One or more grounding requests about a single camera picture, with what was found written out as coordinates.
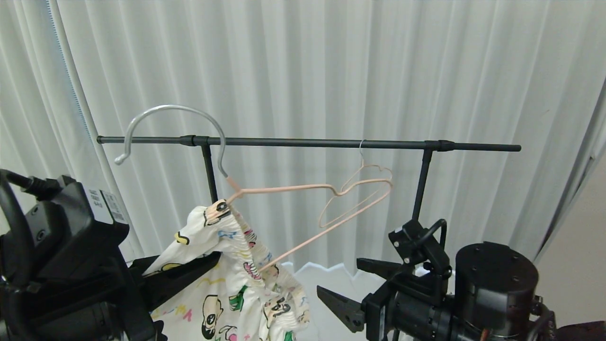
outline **screw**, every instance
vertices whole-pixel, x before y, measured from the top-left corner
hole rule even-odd
[[[42,239],[44,239],[45,235],[46,235],[46,230],[38,231],[38,233],[36,234],[36,240],[41,241]]]

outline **patterned fabric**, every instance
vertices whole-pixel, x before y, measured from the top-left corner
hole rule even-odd
[[[196,207],[175,241],[144,275],[174,268],[213,251],[222,252],[217,266],[155,311],[171,340],[292,341],[309,324],[307,297],[281,265],[263,272],[271,252],[242,216],[219,200]]]

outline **cylindrical motor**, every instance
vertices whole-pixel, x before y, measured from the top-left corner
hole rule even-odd
[[[525,333],[539,273],[506,245],[468,245],[456,255],[454,316],[496,337]]]

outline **pink clothes hanger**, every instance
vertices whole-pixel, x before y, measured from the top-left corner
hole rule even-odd
[[[192,112],[192,113],[196,113],[204,118],[206,118],[207,120],[209,120],[214,127],[217,129],[218,133],[219,133],[219,139],[221,141],[221,145],[220,145],[220,149],[219,149],[219,171],[221,172],[221,174],[223,175],[223,177],[225,177],[225,180],[227,181],[227,183],[234,189],[235,193],[226,200],[227,204],[231,204],[234,200],[236,200],[237,198],[242,198],[245,194],[269,194],[269,193],[280,193],[280,192],[291,192],[291,191],[302,191],[305,189],[316,189],[316,188],[324,188],[324,189],[328,189],[333,193],[333,198],[331,198],[328,203],[326,204],[326,206],[324,207],[324,210],[322,211],[322,215],[320,216],[320,221],[322,219],[322,217],[324,216],[324,212],[327,210],[328,206],[330,205],[330,203],[333,201],[334,198],[336,197],[342,197],[345,194],[349,193],[354,187],[362,185],[362,184],[368,184],[368,183],[383,183],[386,185],[387,190],[385,191],[385,193],[383,193],[383,195],[381,195],[380,197],[378,197],[377,199],[375,199],[374,201],[372,201],[370,204],[367,204],[366,206],[358,209],[357,211],[355,211],[354,213],[351,213],[350,215],[346,216],[345,218],[343,218],[341,221],[335,223],[334,225],[330,226],[329,228],[327,228],[326,230],[318,233],[317,235],[315,235],[312,238],[309,238],[307,241],[301,243],[300,245],[294,247],[293,249],[285,252],[284,254],[280,255],[279,257],[276,257],[275,259],[273,259],[270,263],[267,263],[266,265],[264,265],[261,268],[261,271],[263,271],[264,269],[267,269],[269,266],[274,265],[275,263],[277,263],[278,261],[282,260],[283,258],[285,258],[286,256],[290,255],[291,253],[297,251],[298,249],[302,248],[303,246],[313,242],[314,240],[318,239],[319,237],[322,237],[323,235],[329,233],[330,231],[332,231],[333,229],[337,228],[338,226],[344,224],[345,222],[351,220],[352,218],[354,218],[355,216],[359,215],[360,213],[366,211],[368,208],[376,205],[377,203],[379,203],[381,200],[383,200],[385,197],[387,197],[389,195],[389,193],[391,192],[391,189],[393,188],[393,183],[391,182],[391,170],[389,168],[385,168],[385,167],[381,167],[378,165],[365,165],[364,164],[364,158],[362,158],[362,167],[360,167],[348,180],[347,182],[341,187],[341,190],[338,191],[334,186],[330,185],[330,184],[306,184],[306,185],[297,185],[297,186],[284,186],[284,187],[270,187],[270,188],[247,188],[247,189],[243,189],[241,188],[234,179],[232,179],[225,171],[225,169],[223,168],[223,155],[225,154],[225,134],[223,133],[223,129],[221,129],[221,126],[219,125],[219,123],[209,114],[202,112],[200,110],[197,109],[193,109],[190,107],[185,107],[185,106],[180,106],[177,104],[165,104],[165,105],[161,105],[161,106],[157,106],[157,107],[153,107],[151,109],[146,110],[143,113],[140,113],[139,115],[135,116],[135,118],[130,122],[130,124],[128,125],[128,130],[127,133],[124,135],[124,153],[120,156],[118,156],[114,162],[118,165],[122,164],[124,162],[124,160],[126,160],[130,154],[131,154],[131,144],[132,144],[132,139],[133,139],[133,133],[135,131],[136,126],[146,117],[148,117],[149,115],[156,113],[156,112],[160,112],[163,110],[170,110],[170,109],[176,109],[176,110],[183,110],[183,111],[188,111],[188,112]],[[359,180],[359,181],[355,181],[354,183],[352,183],[351,185],[347,186],[349,184],[349,182],[351,182],[351,180],[358,174],[360,173],[360,171],[363,168],[366,167],[376,167],[378,168],[380,171],[387,171],[390,176],[388,178],[376,178],[376,179],[369,179],[369,180]],[[337,217],[336,219],[333,219],[332,221],[330,221],[329,223],[327,223],[326,225],[321,225],[322,228],[325,228],[326,226],[328,226],[329,224],[335,222],[335,220],[338,220],[340,218],[342,218],[343,216],[347,215],[349,212],[353,211],[354,209],[360,207],[360,205],[362,205],[363,203],[365,203],[366,201],[368,201],[372,196],[374,196],[374,194],[378,193],[379,190],[375,191],[373,194],[371,194],[369,197],[367,197],[365,200],[363,200],[362,202],[358,203],[354,208],[350,209],[349,211],[347,211],[346,213],[340,215],[339,217]]]

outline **black metal rod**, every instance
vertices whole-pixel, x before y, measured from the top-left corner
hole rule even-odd
[[[206,167],[206,177],[208,179],[208,189],[210,190],[210,198],[215,203],[219,200],[217,194],[217,183],[215,182],[215,171],[213,170],[213,159],[210,154],[210,145],[204,143],[202,146],[202,156],[204,157],[204,166]]]
[[[433,150],[426,149],[423,151],[423,163],[421,164],[421,174],[419,175],[419,186],[417,186],[417,194],[415,197],[415,208],[413,209],[413,220],[419,220],[421,213],[421,203],[423,202],[423,193],[425,192],[425,184],[427,183],[427,174],[429,173],[429,163]]]
[[[124,137],[97,137],[99,144],[124,143]],[[134,137],[133,143],[183,144],[185,146],[202,146],[204,143],[219,145],[218,137],[184,135],[181,137]],[[311,138],[226,138],[229,146],[273,146],[273,147],[324,147],[324,148],[358,148],[360,140],[323,140]],[[430,149],[435,151],[449,150],[487,150],[502,152],[519,152],[518,144],[454,143],[451,141],[382,141],[364,140],[362,148],[368,149]]]

